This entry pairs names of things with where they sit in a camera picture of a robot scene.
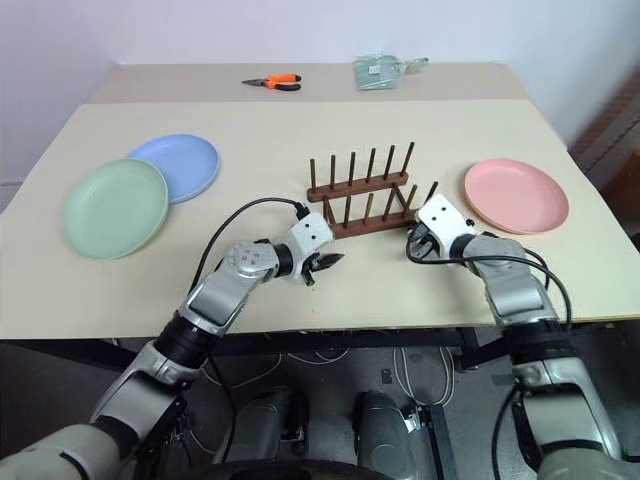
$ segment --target wooden peg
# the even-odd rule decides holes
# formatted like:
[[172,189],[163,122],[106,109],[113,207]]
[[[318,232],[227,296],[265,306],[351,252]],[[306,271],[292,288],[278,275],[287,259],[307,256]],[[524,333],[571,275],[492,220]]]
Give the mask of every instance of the wooden peg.
[[329,188],[333,190],[336,185],[336,156],[331,155],[331,182],[329,183]]
[[389,157],[387,158],[387,166],[384,168],[384,175],[382,176],[384,180],[389,176],[389,169],[391,168],[391,160],[393,160],[393,152],[395,149],[396,146],[391,145],[391,148],[389,149]]
[[364,211],[364,218],[362,219],[363,225],[367,224],[367,219],[371,213],[371,205],[373,205],[373,193],[370,193],[369,198],[367,198],[367,209]]
[[411,187],[411,192],[409,192],[409,198],[407,198],[407,203],[404,204],[404,210],[402,211],[402,216],[406,217],[407,213],[409,213],[409,209],[411,208],[411,202],[413,201],[413,196],[416,194],[416,190],[418,189],[417,185]]
[[349,224],[349,210],[351,210],[351,195],[347,197],[347,204],[344,207],[344,222],[342,222],[344,228]]
[[349,186],[353,185],[353,169],[356,168],[356,152],[351,152],[351,165],[349,166]]
[[409,160],[411,159],[411,154],[413,153],[413,146],[415,142],[411,142],[409,144],[409,150],[407,150],[407,156],[404,157],[404,163],[402,164],[402,170],[400,171],[400,175],[404,175],[407,173],[407,165],[409,165]]
[[369,157],[369,168],[367,169],[367,180],[366,180],[367,183],[369,183],[369,180],[371,179],[371,171],[373,170],[373,161],[375,159],[376,159],[376,149],[372,148],[371,156]]
[[389,210],[391,210],[391,204],[393,203],[393,197],[395,196],[396,191],[391,189],[391,193],[389,193],[389,200],[387,200],[387,206],[384,209],[384,215],[382,215],[382,221],[386,222],[387,217],[389,216]]
[[322,215],[329,222],[329,225],[335,225],[336,219],[333,216],[333,210],[331,210],[331,203],[329,203],[329,199],[324,197],[322,199]]
[[312,158],[309,160],[309,166],[311,167],[311,191],[316,191],[316,161]]
[[427,194],[427,199],[424,201],[424,203],[427,203],[429,200],[431,200],[431,197],[433,197],[433,194],[436,193],[436,188],[438,188],[438,182],[433,182],[433,185],[431,185],[431,188],[429,189],[429,193]]

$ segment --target black cable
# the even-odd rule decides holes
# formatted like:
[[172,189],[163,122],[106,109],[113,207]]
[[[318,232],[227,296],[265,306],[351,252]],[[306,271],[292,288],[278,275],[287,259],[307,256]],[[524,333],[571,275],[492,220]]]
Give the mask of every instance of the black cable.
[[268,202],[288,203],[289,205],[293,205],[295,207],[295,209],[296,209],[296,212],[298,214],[298,218],[299,219],[301,219],[302,216],[304,216],[304,215],[309,213],[309,209],[307,209],[300,202],[296,202],[295,200],[290,200],[288,198],[280,198],[280,197],[259,198],[257,200],[253,200],[252,202],[249,202],[249,203],[243,205],[238,210],[233,212],[231,214],[231,216],[229,218],[227,218],[222,225],[220,225],[220,228],[218,228],[218,230],[216,230],[216,233],[214,233],[213,236],[211,237],[211,239],[209,240],[209,243],[207,244],[206,248],[204,249],[204,252],[202,252],[202,257],[200,258],[200,263],[198,264],[198,268],[196,269],[196,273],[193,276],[193,281],[191,282],[191,287],[189,287],[189,291],[193,290],[198,285],[198,282],[200,281],[200,275],[202,275],[202,270],[204,269],[204,265],[207,263],[207,257],[209,256],[209,252],[211,251],[211,248],[213,247],[213,244],[216,242],[218,237],[222,234],[224,229],[227,228],[229,226],[229,224],[231,222],[233,222],[236,219],[236,217],[238,215],[240,215],[242,212],[244,212],[246,209],[248,209],[250,207],[253,207],[254,205],[258,205],[260,203],[268,203]]
[[[216,232],[213,234],[213,236],[209,240],[209,243],[207,243],[207,246],[205,247],[204,252],[202,252],[202,256],[200,257],[200,262],[198,263],[198,268],[196,269],[196,273],[193,276],[193,280],[191,281],[189,292],[191,292],[198,285],[198,282],[200,281],[200,276],[202,275],[202,270],[204,270],[204,266],[207,263],[207,257],[209,256],[209,253],[213,248],[213,244],[216,242],[216,240],[218,240],[218,237],[222,234],[224,229],[227,228],[229,224],[238,217],[238,215],[240,215],[242,212],[244,212],[248,208],[253,207],[254,205],[258,205],[260,203],[269,203],[269,202],[287,203],[289,205],[292,205],[296,209],[296,216],[298,217],[298,220],[302,220],[302,218],[304,218],[306,215],[309,214],[309,209],[305,207],[302,203],[296,202],[295,200],[291,200],[288,198],[265,197],[265,198],[259,198],[257,200],[253,200],[249,203],[244,204],[238,210],[233,212],[231,216],[227,218],[222,225],[220,225],[218,230],[216,230]],[[229,406],[231,407],[231,430],[229,432],[229,437],[227,438],[227,445],[225,446],[224,454],[222,455],[222,463],[225,463],[227,461],[227,457],[229,456],[229,450],[231,449],[231,444],[233,443],[233,437],[235,436],[235,433],[236,433],[238,407],[236,406],[236,403],[233,400],[231,388],[229,387],[229,384],[227,383],[225,378],[222,376],[222,373],[220,372],[220,369],[218,368],[218,365],[216,364],[211,352],[209,352],[208,354],[208,359],[209,359],[209,363],[211,364],[211,367],[213,368],[216,376],[218,377],[218,380],[220,381],[220,386],[222,387],[222,390],[224,391],[227,397]]]
[[511,390],[509,390],[509,393],[500,406],[500,411],[498,411],[496,423],[493,424],[493,433],[491,434],[491,466],[493,467],[493,476],[495,480],[500,480],[500,468],[498,466],[498,439],[500,437],[500,426],[502,425],[504,414],[517,391],[517,385],[514,385]]
[[479,255],[479,256],[461,257],[461,258],[447,258],[447,259],[438,258],[434,260],[418,259],[411,254],[410,241],[407,241],[405,254],[410,261],[412,261],[413,263],[417,263],[418,265],[447,265],[452,263],[465,264],[469,262],[482,262],[487,260],[503,260],[508,262],[524,263],[525,265],[529,265],[530,267],[533,267],[541,271],[545,275],[549,276],[549,278],[553,280],[553,283],[555,283],[558,289],[560,290],[560,293],[562,294],[562,299],[565,305],[565,310],[566,310],[565,315],[567,317],[565,332],[567,334],[571,333],[571,325],[572,325],[571,300],[569,299],[569,294],[567,293],[567,289],[564,287],[564,284],[560,281],[560,279],[551,270],[543,267],[542,265],[537,264],[536,262],[533,262],[526,258],[512,257],[510,255]]
[[191,456],[191,452],[189,451],[189,448],[187,448],[187,443],[184,441],[184,437],[183,437],[184,433],[179,433],[178,434],[178,439],[180,441],[180,445],[182,445],[182,448],[184,449],[184,454],[187,456],[187,463],[189,464],[189,468],[193,468],[193,457]]
[[[542,258],[542,255],[534,252],[533,250],[529,250],[528,248],[525,248],[524,251],[527,252],[528,255],[531,255],[533,258],[538,260],[538,262],[540,262],[540,265],[542,265],[544,268],[549,270],[549,267],[547,266],[547,262],[544,261],[544,258]],[[546,273],[544,275],[544,289],[549,290],[549,275],[547,275]]]
[[216,364],[213,355],[209,352],[208,355],[209,364],[211,364],[211,368],[215,372],[218,380],[220,381],[220,386],[224,391],[227,401],[229,402],[229,407],[231,407],[231,430],[229,431],[229,436],[227,437],[227,444],[224,447],[224,454],[222,455],[221,463],[225,463],[227,461],[227,457],[229,456],[229,450],[231,450],[231,444],[233,443],[233,437],[236,434],[236,422],[238,420],[238,407],[236,405],[235,400],[233,399],[233,394],[231,393],[231,388],[229,384],[226,382],[222,373],[220,372],[220,368]]

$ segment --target beige table surface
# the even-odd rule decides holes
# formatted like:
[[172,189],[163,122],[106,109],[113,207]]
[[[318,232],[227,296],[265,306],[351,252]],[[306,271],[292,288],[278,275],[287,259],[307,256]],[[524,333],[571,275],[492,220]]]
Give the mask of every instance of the beige table surface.
[[[133,255],[95,261],[70,251],[60,218],[73,185],[142,142],[176,132],[200,135],[218,148],[221,168],[214,183],[193,200],[172,206],[157,237]],[[316,159],[318,181],[325,182],[330,154],[338,156],[342,179],[352,150],[359,159],[356,175],[364,175],[371,147],[385,152],[396,144],[399,169],[412,140],[409,183],[419,185],[417,202],[438,180],[440,192],[473,218],[460,187],[474,163],[512,157],[548,172],[567,193],[569,218],[553,232],[518,240],[541,253],[564,281],[578,319],[640,316],[640,256],[526,98],[149,100],[81,106],[0,217],[0,337],[156,335],[183,300],[209,236],[237,207],[266,195],[304,199],[310,157]],[[383,169],[381,158],[374,170]],[[373,214],[381,212],[384,200],[376,195]],[[335,201],[334,210],[341,211],[342,204]],[[312,208],[321,210],[318,204]],[[352,212],[362,210],[363,198],[357,197]],[[479,228],[500,233],[476,220]],[[293,221],[287,206],[245,212],[216,246],[209,265],[234,242],[275,236]],[[479,279],[463,268],[409,263],[404,239],[404,232],[395,230],[335,242],[325,251],[346,256],[319,272],[314,287],[283,280],[260,287],[233,331],[493,323]],[[556,289],[551,296],[563,312]]]

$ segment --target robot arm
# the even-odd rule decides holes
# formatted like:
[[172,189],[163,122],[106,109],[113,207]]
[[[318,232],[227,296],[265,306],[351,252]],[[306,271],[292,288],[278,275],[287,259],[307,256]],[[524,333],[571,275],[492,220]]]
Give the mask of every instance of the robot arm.
[[[515,240],[480,235],[442,195],[429,200],[417,217],[408,255],[425,258],[436,250],[443,259],[525,258]],[[538,470],[551,454],[574,449],[592,452],[596,463],[602,462],[602,455],[620,460],[620,445],[604,405],[529,266],[508,259],[465,265],[484,281],[487,302],[510,345],[512,372],[521,391],[513,414],[527,463]]]
[[214,342],[224,336],[260,284],[305,277],[342,255],[318,253],[333,240],[318,213],[309,213],[273,244],[234,246],[109,387],[89,425],[60,430],[0,462],[2,478],[114,478],[133,452],[153,444],[184,411],[180,392],[198,376]]

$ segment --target cable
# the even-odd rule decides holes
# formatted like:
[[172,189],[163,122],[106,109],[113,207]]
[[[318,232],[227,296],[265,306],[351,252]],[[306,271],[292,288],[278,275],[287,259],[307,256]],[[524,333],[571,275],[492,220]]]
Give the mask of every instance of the cable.
[[[235,390],[236,388],[244,387],[244,386],[246,386],[246,385],[249,385],[250,383],[256,382],[256,381],[260,380],[261,378],[266,377],[267,375],[269,375],[270,373],[272,373],[273,371],[275,371],[275,370],[280,366],[280,364],[281,364],[281,363],[282,363],[282,354],[281,354],[281,353],[279,353],[279,354],[278,354],[278,358],[277,358],[277,360],[276,360],[276,363],[274,363],[274,364],[273,364],[273,366],[271,366],[268,370],[266,370],[265,372],[263,372],[263,373],[261,373],[261,374],[259,374],[259,375],[256,375],[255,377],[252,377],[252,378],[250,378],[250,379],[248,379],[248,380],[244,380],[244,381],[242,381],[242,382],[240,382],[240,383],[237,383],[237,384],[235,384],[235,385],[231,385],[231,390]],[[221,385],[220,385],[220,382],[219,382],[218,380],[214,379],[211,375],[209,375],[209,372],[207,372],[207,369],[206,369],[206,368],[204,368],[204,367],[205,367],[205,365],[203,365],[203,368],[202,368],[202,374],[203,374],[203,375],[207,378],[207,380],[209,380],[211,383],[213,383],[214,385],[218,385],[218,386],[220,387],[220,386],[221,386]]]
[[231,389],[229,388],[229,385],[225,381],[224,377],[222,376],[222,373],[220,372],[218,365],[216,365],[216,362],[213,359],[213,355],[211,355],[211,352],[209,352],[208,360],[209,360],[209,364],[211,365],[211,368],[213,368],[213,371],[215,372],[216,376],[220,380],[220,385],[222,386],[222,390],[227,396],[229,407],[231,407],[231,430],[229,431],[229,436],[227,437],[227,444],[224,447],[224,453],[222,454],[222,460],[220,461],[220,463],[225,463],[227,461],[227,457],[229,456],[229,450],[231,450],[233,437],[236,434],[236,422],[238,420],[238,407],[236,406],[236,402],[233,400]]
[[198,263],[198,268],[196,269],[196,273],[193,276],[193,280],[191,282],[191,287],[189,287],[189,291],[193,290],[198,285],[198,282],[200,281],[200,275],[202,275],[202,270],[204,269],[204,266],[207,263],[207,257],[209,256],[209,252],[211,251],[213,244],[216,242],[216,240],[218,240],[218,237],[222,234],[224,229],[227,228],[229,224],[238,217],[238,215],[240,215],[242,212],[244,212],[248,208],[253,207],[254,205],[258,205],[260,203],[268,203],[268,202],[288,203],[289,205],[293,205],[296,209],[298,216],[300,215],[304,216],[305,214],[309,213],[309,209],[305,207],[302,203],[296,202],[294,200],[290,200],[288,198],[265,197],[265,198],[259,198],[257,200],[253,200],[252,202],[246,203],[245,205],[240,207],[238,210],[233,212],[231,216],[227,218],[222,225],[220,225],[218,230],[216,230],[216,232],[213,234],[213,236],[209,240],[209,243],[207,243],[207,246],[205,247],[204,252],[202,252],[202,257],[200,257],[200,263]]
[[537,270],[540,270],[542,273],[549,276],[551,280],[553,280],[553,283],[556,284],[556,286],[560,290],[560,293],[562,294],[562,299],[564,301],[565,310],[566,310],[565,331],[567,334],[571,333],[571,325],[572,325],[571,300],[569,300],[569,294],[567,293],[567,289],[564,287],[564,284],[560,281],[560,279],[551,270],[543,267],[542,265],[537,264],[536,262],[533,262],[526,258],[513,257],[510,255],[479,255],[479,256],[472,256],[472,257],[447,258],[447,259],[439,258],[434,260],[417,259],[411,254],[410,241],[407,241],[407,245],[405,247],[405,254],[411,262],[417,263],[418,265],[447,265],[452,263],[465,264],[469,262],[481,262],[486,260],[503,260],[508,262],[523,263]]
[[493,425],[493,433],[491,434],[491,466],[493,467],[493,476],[495,477],[495,480],[500,480],[500,468],[498,466],[498,439],[500,437],[500,426],[502,425],[504,414],[517,391],[517,385],[514,385],[511,390],[509,390],[509,393],[502,402],[500,410],[498,411],[496,423]]
[[187,456],[187,464],[189,465],[189,468],[193,468],[193,457],[191,457],[191,452],[187,448],[187,443],[184,441],[184,437],[182,434],[178,435],[178,441],[180,442],[180,445],[182,445],[184,453]]
[[[529,250],[528,248],[525,248],[524,251],[528,255],[531,255],[533,258],[538,260],[540,262],[540,265],[542,265],[544,268],[546,268],[547,270],[549,269],[549,267],[547,266],[547,262],[544,261],[544,258],[542,258],[542,255],[534,252],[533,250]],[[547,275],[546,273],[544,275],[544,289],[549,290],[549,275]]]
[[447,353],[449,354],[449,360],[451,361],[451,393],[449,393],[449,398],[447,398],[443,403],[442,406],[446,407],[449,402],[451,401],[451,399],[453,398],[453,394],[456,391],[456,379],[455,379],[455,363],[453,361],[453,355],[451,355],[451,350],[449,350],[448,348],[445,348],[445,350],[447,351]]
[[[406,353],[404,350],[404,347],[400,348],[400,352],[402,354],[402,363],[403,363],[403,367],[404,367],[404,377],[405,377],[405,381],[406,381],[406,386],[404,385],[404,383],[401,380],[400,377],[400,373],[398,370],[398,361],[397,361],[397,348],[394,348],[392,351],[392,358],[393,358],[393,370],[396,376],[396,380],[398,382],[398,385],[400,386],[400,388],[402,389],[402,391],[405,393],[405,395],[407,395],[407,397],[409,397],[411,400],[413,400],[417,405],[420,406],[428,406],[430,405],[429,403],[423,402],[422,400],[418,399],[414,393],[413,393],[413,387],[411,386],[411,380],[409,379],[409,369],[407,366],[407,357],[406,357]],[[444,350],[447,351],[447,353],[449,354],[449,358],[451,359],[451,372],[449,372],[449,364],[447,363],[447,360],[445,359],[444,356]],[[435,402],[431,403],[431,405],[442,405],[443,407],[446,406],[451,399],[453,398],[453,392],[454,392],[454,368],[453,368],[453,357],[451,356],[451,352],[449,351],[448,348],[444,348],[444,347],[440,347],[439,348],[440,351],[440,358],[442,358],[442,365],[444,367],[444,372],[445,372],[445,387],[444,387],[444,391],[442,392],[442,395],[440,396],[440,398],[438,400],[436,400]]]
[[313,352],[313,353],[315,354],[315,356],[316,356],[316,357],[318,357],[320,360],[324,360],[325,362],[332,362],[333,360],[335,360],[335,359],[337,358],[337,357],[333,357],[333,358],[331,358],[331,357],[325,357],[325,356],[324,356],[322,353],[320,353],[320,352]]
[[306,358],[302,358],[302,357],[299,357],[297,355],[294,355],[293,353],[287,353],[287,356],[289,356],[290,358],[293,358],[294,360],[297,360],[299,362],[306,363],[307,365],[329,365],[330,363],[334,363],[334,362],[337,362],[338,360],[342,360],[344,357],[347,356],[348,353],[349,353],[349,349],[346,349],[344,352],[342,352],[337,357],[329,358],[328,360],[323,360],[322,362],[313,362],[311,360],[307,360]]
[[210,455],[215,455],[216,452],[205,447],[204,443],[202,443],[202,441],[198,438],[198,436],[196,435],[196,432],[194,432],[193,430],[189,430],[189,434],[191,435],[191,438],[193,439],[194,442],[196,442],[196,445],[198,445],[198,447],[200,447],[200,450],[202,450],[205,453],[208,453]]

